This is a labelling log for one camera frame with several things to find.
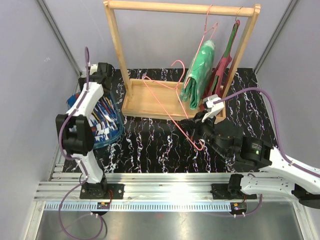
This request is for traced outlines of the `green patterned trousers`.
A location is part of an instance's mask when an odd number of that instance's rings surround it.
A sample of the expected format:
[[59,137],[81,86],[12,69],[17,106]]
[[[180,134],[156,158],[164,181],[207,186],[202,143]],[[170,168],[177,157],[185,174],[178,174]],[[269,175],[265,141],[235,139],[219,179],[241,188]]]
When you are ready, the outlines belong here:
[[183,102],[189,102],[191,110],[198,107],[211,78],[215,48],[214,41],[206,40],[199,48],[198,54],[193,57],[186,73],[184,83],[187,80],[188,83],[186,87],[182,87],[179,97]]

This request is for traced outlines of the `blue patterned trousers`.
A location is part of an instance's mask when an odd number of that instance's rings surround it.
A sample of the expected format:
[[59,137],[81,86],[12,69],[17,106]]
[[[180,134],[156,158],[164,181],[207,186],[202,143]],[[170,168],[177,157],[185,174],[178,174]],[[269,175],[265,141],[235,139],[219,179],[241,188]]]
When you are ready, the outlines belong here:
[[96,103],[88,123],[94,137],[94,150],[111,145],[122,135],[123,119],[111,92]]

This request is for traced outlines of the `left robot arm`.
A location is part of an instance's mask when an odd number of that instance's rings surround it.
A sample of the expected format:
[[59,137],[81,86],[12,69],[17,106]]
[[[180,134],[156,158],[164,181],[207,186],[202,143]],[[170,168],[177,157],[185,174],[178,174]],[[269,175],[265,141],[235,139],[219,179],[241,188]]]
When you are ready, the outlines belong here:
[[65,114],[55,118],[61,154],[65,159],[77,162],[84,175],[80,185],[98,199],[107,196],[109,187],[93,152],[95,137],[89,121],[98,101],[111,89],[113,69],[111,64],[104,62],[99,62],[97,67],[86,66],[79,97]]

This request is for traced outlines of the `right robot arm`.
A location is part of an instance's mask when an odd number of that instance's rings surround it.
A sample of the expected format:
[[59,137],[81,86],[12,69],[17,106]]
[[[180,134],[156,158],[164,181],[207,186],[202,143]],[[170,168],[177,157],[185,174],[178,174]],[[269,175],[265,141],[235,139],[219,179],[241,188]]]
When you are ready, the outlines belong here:
[[[246,136],[240,126],[228,119],[216,123],[215,118],[202,120],[199,112],[181,125],[190,131],[194,141],[202,140],[224,159],[234,158],[236,165],[248,174],[233,173],[228,183],[212,184],[214,199],[255,199],[257,195],[278,195],[296,199],[306,207],[320,207],[320,170],[283,157],[279,149],[261,139]],[[257,177],[250,172],[261,170],[277,173],[277,177]]]

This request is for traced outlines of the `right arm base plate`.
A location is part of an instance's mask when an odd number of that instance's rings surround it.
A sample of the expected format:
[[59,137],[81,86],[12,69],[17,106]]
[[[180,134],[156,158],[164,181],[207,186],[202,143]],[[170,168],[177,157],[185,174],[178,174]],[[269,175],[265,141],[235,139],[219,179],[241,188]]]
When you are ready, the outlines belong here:
[[241,191],[229,192],[227,183],[213,183],[210,193],[214,200],[257,200],[257,194],[244,194]]

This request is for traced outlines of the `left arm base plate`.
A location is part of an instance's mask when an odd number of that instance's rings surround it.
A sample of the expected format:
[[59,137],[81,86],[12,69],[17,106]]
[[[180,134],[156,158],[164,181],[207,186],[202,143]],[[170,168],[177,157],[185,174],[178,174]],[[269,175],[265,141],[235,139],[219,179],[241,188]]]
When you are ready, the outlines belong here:
[[124,197],[125,185],[121,183],[85,183],[81,186],[80,199],[98,200],[112,199],[122,200]]

